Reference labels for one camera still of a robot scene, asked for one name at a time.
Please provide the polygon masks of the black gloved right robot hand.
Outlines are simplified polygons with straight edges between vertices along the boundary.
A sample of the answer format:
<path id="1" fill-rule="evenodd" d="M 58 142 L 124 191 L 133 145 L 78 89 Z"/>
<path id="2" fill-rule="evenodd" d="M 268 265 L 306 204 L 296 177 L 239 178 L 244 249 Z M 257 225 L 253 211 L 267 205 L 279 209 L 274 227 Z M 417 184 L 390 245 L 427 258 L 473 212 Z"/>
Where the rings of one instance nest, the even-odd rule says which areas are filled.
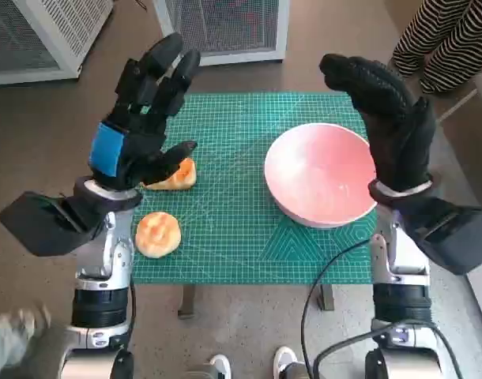
<path id="1" fill-rule="evenodd" d="M 378 61 L 325 54 L 319 69 L 327 87 L 348 94 L 360 113 L 376 178 L 399 193 L 430 182 L 436 123 L 428 99 L 415 98 L 402 77 Z"/>

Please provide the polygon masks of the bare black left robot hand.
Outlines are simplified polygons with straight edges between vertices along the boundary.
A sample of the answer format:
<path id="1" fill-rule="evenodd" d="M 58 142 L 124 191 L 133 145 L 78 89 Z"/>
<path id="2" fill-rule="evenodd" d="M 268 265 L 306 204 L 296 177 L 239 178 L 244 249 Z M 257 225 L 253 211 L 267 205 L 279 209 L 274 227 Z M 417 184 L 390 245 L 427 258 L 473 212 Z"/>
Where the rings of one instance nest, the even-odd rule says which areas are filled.
<path id="1" fill-rule="evenodd" d="M 173 32 L 140 59 L 126 62 L 115 105 L 98 125 L 88 158 L 102 186 L 131 190 L 139 183 L 162 182 L 195 150 L 195 141 L 162 149 L 167 120 L 179 113 L 201 61 L 199 51 L 182 49 L 182 36 Z"/>

